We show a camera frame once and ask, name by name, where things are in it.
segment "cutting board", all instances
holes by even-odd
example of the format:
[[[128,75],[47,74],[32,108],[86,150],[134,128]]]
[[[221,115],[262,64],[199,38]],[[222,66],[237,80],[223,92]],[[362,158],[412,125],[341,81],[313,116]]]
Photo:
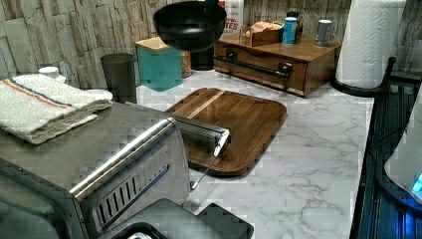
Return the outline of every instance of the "cutting board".
[[[215,158],[199,144],[185,144],[191,166],[208,167],[214,175],[241,175],[253,166],[287,118],[281,103],[218,89],[199,89],[168,113],[227,128],[231,139]]]

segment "wood panel wall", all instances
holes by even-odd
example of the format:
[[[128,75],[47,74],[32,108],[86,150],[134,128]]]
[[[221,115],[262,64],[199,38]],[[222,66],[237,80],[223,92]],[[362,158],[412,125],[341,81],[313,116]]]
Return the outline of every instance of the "wood panel wall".
[[[290,11],[299,11],[304,35],[317,34],[320,19],[332,21],[331,40],[342,41],[351,0],[245,0],[244,24],[284,19]],[[395,70],[422,73],[422,1],[407,0],[392,56]]]
[[[133,43],[156,36],[153,13],[180,1],[184,0],[0,0],[0,77],[56,66],[72,86],[105,88],[101,57],[117,52],[136,56]],[[304,19],[304,35],[314,36],[317,20],[330,19],[330,37],[341,41],[350,2],[245,0],[244,24],[282,19],[296,10]],[[421,26],[421,1],[407,0],[394,49],[401,71],[422,72]]]
[[[105,88],[101,57],[136,55],[134,42],[155,36],[153,13],[180,1],[0,0],[0,77],[56,66],[72,86]]]

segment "wooden box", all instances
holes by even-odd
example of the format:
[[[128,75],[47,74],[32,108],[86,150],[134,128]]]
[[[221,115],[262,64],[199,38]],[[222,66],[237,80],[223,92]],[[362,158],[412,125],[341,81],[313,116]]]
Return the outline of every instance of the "wooden box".
[[[320,48],[315,38],[303,37],[293,45],[251,47],[234,34],[215,45],[215,70],[304,97],[334,76],[340,46]]]
[[[268,32],[254,32],[253,28],[242,26],[239,34],[239,42],[250,47],[258,47],[283,40],[283,29]]]

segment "blue bottle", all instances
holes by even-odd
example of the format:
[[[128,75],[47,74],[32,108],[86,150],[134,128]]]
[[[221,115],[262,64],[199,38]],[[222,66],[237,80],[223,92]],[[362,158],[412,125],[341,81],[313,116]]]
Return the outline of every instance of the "blue bottle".
[[[298,18],[285,18],[285,27],[283,32],[283,43],[294,44],[296,36],[296,28],[298,27]]]

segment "stovetop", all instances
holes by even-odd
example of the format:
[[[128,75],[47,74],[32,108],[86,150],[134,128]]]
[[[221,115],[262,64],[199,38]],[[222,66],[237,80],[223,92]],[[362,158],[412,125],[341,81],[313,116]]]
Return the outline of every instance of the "stovetop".
[[[420,80],[392,77],[391,91],[375,98],[350,238],[422,238],[422,214],[394,197],[377,180],[379,167],[406,128]]]

